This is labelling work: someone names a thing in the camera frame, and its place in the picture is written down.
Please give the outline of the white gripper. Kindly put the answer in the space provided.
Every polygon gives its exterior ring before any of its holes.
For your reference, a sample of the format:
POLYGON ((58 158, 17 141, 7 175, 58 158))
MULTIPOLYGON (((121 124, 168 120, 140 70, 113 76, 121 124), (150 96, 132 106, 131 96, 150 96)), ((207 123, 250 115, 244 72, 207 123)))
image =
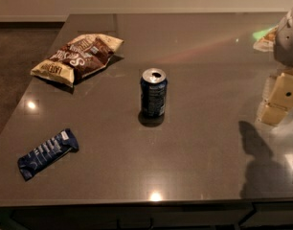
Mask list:
MULTIPOLYGON (((282 18, 274 43, 274 58, 293 67, 293 7, 282 18)), ((264 85, 259 105, 259 120, 277 126, 293 108, 293 72, 270 76, 264 85)))

